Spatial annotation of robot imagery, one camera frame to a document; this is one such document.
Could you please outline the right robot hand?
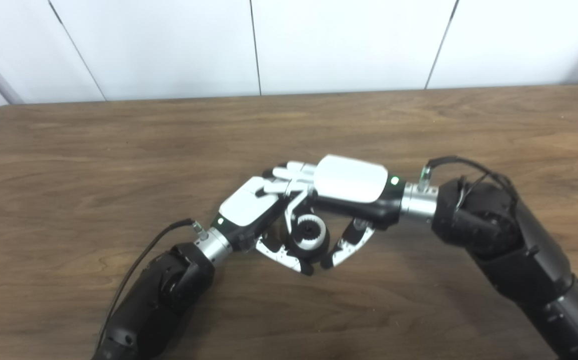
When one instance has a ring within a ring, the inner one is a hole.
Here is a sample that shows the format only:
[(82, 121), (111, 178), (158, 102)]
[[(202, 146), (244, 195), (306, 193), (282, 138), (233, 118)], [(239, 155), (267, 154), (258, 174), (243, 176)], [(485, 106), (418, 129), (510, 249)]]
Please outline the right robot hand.
[(286, 219), (306, 205), (350, 217), (334, 248), (321, 260), (323, 269), (341, 264), (362, 248), (375, 231), (397, 224), (405, 183), (382, 165), (338, 155), (326, 155), (317, 164), (288, 161), (264, 172), (267, 183), (256, 196), (288, 198)]

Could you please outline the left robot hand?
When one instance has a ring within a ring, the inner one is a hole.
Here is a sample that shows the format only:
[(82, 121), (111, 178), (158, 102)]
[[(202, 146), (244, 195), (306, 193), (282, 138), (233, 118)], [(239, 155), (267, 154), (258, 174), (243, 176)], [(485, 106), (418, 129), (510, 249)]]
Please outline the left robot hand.
[(220, 205), (206, 238), (199, 240), (197, 246), (215, 265), (233, 252), (254, 249), (292, 271), (312, 276), (313, 266), (306, 259), (268, 235), (289, 204), (282, 194), (264, 193), (264, 187), (272, 183), (269, 178), (251, 177), (241, 185)]

